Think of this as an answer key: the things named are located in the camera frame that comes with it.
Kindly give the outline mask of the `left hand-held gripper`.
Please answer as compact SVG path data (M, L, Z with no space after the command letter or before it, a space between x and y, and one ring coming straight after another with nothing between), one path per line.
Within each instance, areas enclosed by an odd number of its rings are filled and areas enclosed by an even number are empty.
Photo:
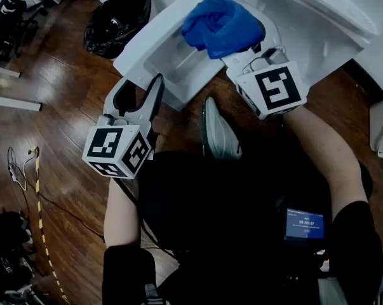
M101 115L97 125L89 129L82 159L104 177L134 179L152 152L147 135L159 112L164 77L157 74L148 85L137 110L141 119L118 117L136 108L136 88L121 78L105 98L106 115Z

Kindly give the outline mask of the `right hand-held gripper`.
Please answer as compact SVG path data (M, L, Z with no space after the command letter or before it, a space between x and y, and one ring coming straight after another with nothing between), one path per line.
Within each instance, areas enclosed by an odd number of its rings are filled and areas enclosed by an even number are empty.
M307 85L295 61L287 59L275 23L258 9L235 0L248 10L264 31L252 49L222 59L236 91L260 120L292 111L307 102ZM266 50L255 53L254 50Z

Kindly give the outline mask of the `white water dispenser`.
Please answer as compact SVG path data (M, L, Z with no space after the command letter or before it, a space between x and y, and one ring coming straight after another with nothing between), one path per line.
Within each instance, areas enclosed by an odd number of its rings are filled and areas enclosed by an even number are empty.
M202 0L176 0L160 11L125 46L114 67L147 88L165 79L164 101L176 110L188 104L225 67L189 46L180 33L187 14ZM276 25L286 56L313 85L359 53L378 35L376 21L355 0L238 0Z

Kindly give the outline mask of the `blue cloth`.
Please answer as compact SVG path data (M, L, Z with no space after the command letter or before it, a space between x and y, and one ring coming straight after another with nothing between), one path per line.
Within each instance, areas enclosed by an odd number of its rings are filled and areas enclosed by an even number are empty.
M203 0L185 18L181 34L189 46L220 59L262 42L265 29L233 0Z

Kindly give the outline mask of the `person's right forearm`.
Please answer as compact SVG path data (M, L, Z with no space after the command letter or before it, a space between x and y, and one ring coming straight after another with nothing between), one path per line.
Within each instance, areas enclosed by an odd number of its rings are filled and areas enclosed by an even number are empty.
M368 201L353 150L328 123L305 107L284 114L283 119L328 182L333 218L351 203Z

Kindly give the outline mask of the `person's left forearm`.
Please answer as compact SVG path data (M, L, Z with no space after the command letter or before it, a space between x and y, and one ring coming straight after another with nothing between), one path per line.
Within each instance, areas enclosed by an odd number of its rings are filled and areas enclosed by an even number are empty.
M140 245L140 220L135 204L114 180L110 180L104 219L106 247Z

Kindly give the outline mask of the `black trash bag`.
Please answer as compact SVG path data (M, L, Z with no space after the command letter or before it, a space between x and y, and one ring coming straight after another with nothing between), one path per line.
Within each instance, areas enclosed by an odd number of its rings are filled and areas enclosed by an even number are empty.
M84 32L86 51L109 60L149 22L152 0L107 0L92 13Z

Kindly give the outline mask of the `person's left white sneaker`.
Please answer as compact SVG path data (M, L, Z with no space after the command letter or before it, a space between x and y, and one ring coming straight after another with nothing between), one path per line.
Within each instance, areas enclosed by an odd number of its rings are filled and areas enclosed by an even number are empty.
M212 97L205 98L201 118L203 154L219 160L238 161L242 157L239 140Z

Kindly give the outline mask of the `white desk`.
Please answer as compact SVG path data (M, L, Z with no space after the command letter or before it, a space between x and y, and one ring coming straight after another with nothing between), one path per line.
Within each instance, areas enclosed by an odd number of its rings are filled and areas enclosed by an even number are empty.
M20 73L0 67L0 74L19 78ZM0 107L11 107L15 109L22 109L27 111L40 111L41 103L29 100L22 100L18 98L4 97L0 95Z

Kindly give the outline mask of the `person's black clothing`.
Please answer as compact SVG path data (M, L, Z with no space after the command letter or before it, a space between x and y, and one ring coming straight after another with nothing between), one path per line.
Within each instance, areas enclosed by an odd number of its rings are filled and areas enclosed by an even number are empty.
M140 245L106 247L102 305L372 305L383 254L369 202L333 218L328 182L284 124L280 144L238 161L162 152L146 163L126 194ZM287 208L322 214L325 237L287 238Z

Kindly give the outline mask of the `black office chair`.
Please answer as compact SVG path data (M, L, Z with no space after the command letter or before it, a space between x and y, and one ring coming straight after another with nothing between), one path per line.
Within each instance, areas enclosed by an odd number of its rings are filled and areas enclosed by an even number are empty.
M35 18L42 12L42 7L29 18L25 17L26 12L24 0L6 0L4 9L0 11L0 63L9 62L12 56L19 58L21 44L37 31Z

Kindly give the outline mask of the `black chest screen device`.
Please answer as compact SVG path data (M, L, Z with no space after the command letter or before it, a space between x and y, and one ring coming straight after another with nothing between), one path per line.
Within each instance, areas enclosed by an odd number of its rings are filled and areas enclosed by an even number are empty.
M287 208L285 236L305 240L322 240L325 237L324 216Z

